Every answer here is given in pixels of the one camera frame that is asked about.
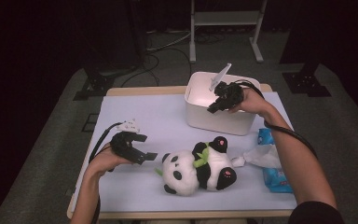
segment white bin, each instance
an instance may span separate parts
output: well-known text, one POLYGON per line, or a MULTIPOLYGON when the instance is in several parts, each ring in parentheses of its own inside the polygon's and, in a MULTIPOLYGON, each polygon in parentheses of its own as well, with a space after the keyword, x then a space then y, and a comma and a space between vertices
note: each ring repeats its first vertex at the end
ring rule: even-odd
MULTIPOLYGON (((246 135, 255 120, 255 114, 244 111, 229 114, 226 110, 218 110, 212 114, 207 110, 218 98, 213 91, 209 91, 211 80, 216 75, 217 73, 197 72, 191 76, 185 94, 187 124, 209 131, 246 135)), ((260 89, 260 83, 253 78, 225 75, 222 79, 227 84, 238 80, 248 80, 260 89)))

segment panda head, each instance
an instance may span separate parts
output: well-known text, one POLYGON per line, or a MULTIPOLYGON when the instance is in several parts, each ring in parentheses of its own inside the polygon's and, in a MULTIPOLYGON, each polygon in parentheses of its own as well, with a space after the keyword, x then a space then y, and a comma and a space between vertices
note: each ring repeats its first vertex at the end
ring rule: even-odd
POLYGON ((165 191, 188 196, 199 188, 194 160, 193 154, 188 150, 173 152, 163 157, 162 178, 165 191))

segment panda plush toy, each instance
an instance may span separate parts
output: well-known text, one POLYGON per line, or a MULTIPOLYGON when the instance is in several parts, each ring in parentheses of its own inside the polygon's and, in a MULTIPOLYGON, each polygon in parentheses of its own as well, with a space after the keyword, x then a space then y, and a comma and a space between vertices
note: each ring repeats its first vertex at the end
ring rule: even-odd
POLYGON ((221 190, 237 180, 227 156, 227 139, 199 142, 192 151, 165 154, 162 159, 164 189, 170 194, 189 196, 198 188, 221 190))

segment human hand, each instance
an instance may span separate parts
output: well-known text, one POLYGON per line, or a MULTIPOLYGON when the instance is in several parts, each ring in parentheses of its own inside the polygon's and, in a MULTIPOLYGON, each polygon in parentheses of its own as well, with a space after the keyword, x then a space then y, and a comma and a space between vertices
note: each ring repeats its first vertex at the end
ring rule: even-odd
POLYGON ((268 112, 272 105, 263 99, 257 92, 250 88, 243 88, 243 100, 237 105, 231 107, 228 112, 235 113, 239 110, 248 113, 258 114, 263 117, 263 114, 268 112))
POLYGON ((100 175, 104 175, 106 171, 113 170, 120 164, 132 164, 132 162, 116 155, 110 144, 107 143, 91 161, 87 169, 94 174, 99 173, 100 175))

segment panda black eye patch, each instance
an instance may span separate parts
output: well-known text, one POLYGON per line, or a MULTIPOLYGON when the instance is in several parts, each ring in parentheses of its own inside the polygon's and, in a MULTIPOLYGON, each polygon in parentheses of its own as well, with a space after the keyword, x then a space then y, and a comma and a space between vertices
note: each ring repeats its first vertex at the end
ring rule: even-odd
POLYGON ((178 160, 177 156, 172 157, 171 162, 176 162, 178 160))
POLYGON ((175 177, 175 179, 177 179, 177 180, 181 180, 182 174, 179 171, 175 171, 175 172, 173 172, 173 177, 175 177))

